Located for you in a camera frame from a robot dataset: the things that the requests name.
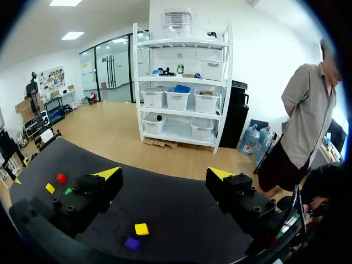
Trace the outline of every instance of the blue container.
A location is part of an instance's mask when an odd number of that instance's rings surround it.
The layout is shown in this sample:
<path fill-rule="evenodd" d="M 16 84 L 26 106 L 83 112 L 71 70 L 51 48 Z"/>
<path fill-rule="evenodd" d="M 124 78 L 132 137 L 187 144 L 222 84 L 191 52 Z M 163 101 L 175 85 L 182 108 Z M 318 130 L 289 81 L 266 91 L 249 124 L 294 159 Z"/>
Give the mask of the blue container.
<path fill-rule="evenodd" d="M 183 85 L 176 85 L 174 88 L 174 92 L 181 92 L 183 94 L 188 94 L 191 91 L 190 87 L 183 86 Z"/>
<path fill-rule="evenodd" d="M 254 126 L 247 128 L 244 131 L 243 138 L 240 144 L 240 152 L 244 155 L 252 155 L 254 147 L 258 143 L 259 139 L 259 131 L 257 130 L 257 124 Z"/>
<path fill-rule="evenodd" d="M 261 151 L 261 145 L 263 144 L 263 142 L 267 139 L 272 139 L 273 138 L 273 133 L 271 133 L 270 131 L 270 126 L 267 126 L 266 128 L 262 128 L 259 131 L 259 139 L 258 139 L 258 143 L 254 148 L 254 151 L 256 153 L 259 153 Z"/>
<path fill-rule="evenodd" d="M 261 147 L 260 147 L 258 153 L 255 156 L 255 162 L 257 163 L 257 165 L 259 165 L 260 160 L 264 156 L 265 152 L 269 149 L 270 144 L 272 142 L 273 142 L 273 139 L 271 137 L 265 138 L 264 141 L 262 142 Z M 273 148 L 273 145 L 271 145 L 270 150 L 268 151 L 268 153 L 271 152 L 272 148 Z"/>

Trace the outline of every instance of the bulletin board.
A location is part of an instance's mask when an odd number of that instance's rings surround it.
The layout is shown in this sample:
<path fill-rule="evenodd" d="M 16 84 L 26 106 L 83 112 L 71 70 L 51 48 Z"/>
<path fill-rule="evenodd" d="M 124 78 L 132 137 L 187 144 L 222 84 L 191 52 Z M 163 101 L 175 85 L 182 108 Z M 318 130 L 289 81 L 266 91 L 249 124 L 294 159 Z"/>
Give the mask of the bulletin board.
<path fill-rule="evenodd" d="M 54 91 L 65 87 L 64 67 L 56 67 L 43 71 L 38 75 L 38 86 L 41 91 Z"/>

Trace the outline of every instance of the wooden floor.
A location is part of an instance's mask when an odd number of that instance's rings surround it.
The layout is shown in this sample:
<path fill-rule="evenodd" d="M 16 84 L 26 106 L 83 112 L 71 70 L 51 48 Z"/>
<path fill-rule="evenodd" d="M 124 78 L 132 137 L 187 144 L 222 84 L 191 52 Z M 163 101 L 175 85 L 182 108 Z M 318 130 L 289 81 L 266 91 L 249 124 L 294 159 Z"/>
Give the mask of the wooden floor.
<path fill-rule="evenodd" d="M 230 148 L 219 148 L 213 154 L 212 147 L 179 144 L 176 148 L 162 148 L 142 143 L 133 103 L 84 104 L 53 128 L 60 129 L 63 138 L 88 151 L 130 166 L 197 180 L 205 180 L 207 167 L 215 167 L 231 173 L 243 172 L 259 188 L 257 177 L 252 173 L 256 167 L 254 156 L 244 156 Z M 22 153 L 31 156 L 35 151 L 31 141 Z M 8 208 L 10 199 L 2 184 L 0 198 Z"/>

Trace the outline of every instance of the ceiling light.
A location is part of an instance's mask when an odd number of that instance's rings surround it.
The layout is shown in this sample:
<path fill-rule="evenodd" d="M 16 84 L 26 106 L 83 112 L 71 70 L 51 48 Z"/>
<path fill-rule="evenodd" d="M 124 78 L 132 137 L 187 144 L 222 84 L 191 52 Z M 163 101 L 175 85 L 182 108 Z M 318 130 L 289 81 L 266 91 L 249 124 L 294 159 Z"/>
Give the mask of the ceiling light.
<path fill-rule="evenodd" d="M 75 40 L 82 36 L 84 32 L 68 32 L 61 40 Z"/>
<path fill-rule="evenodd" d="M 53 0 L 51 7 L 76 7 L 83 0 Z"/>
<path fill-rule="evenodd" d="M 118 38 L 117 40 L 113 40 L 112 42 L 121 43 L 121 42 L 126 42 L 126 41 L 127 41 L 127 39 L 125 39 L 125 38 Z"/>

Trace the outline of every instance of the fire extinguisher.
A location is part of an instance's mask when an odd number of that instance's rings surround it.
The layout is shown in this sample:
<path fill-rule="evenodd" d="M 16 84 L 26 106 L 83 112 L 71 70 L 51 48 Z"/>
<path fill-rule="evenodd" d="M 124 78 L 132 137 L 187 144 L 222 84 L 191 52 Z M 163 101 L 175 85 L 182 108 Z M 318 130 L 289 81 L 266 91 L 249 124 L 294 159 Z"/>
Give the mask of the fire extinguisher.
<path fill-rule="evenodd" d="M 95 92 L 91 92 L 90 93 L 91 95 L 94 95 L 94 103 L 97 103 L 97 95 L 95 94 Z"/>

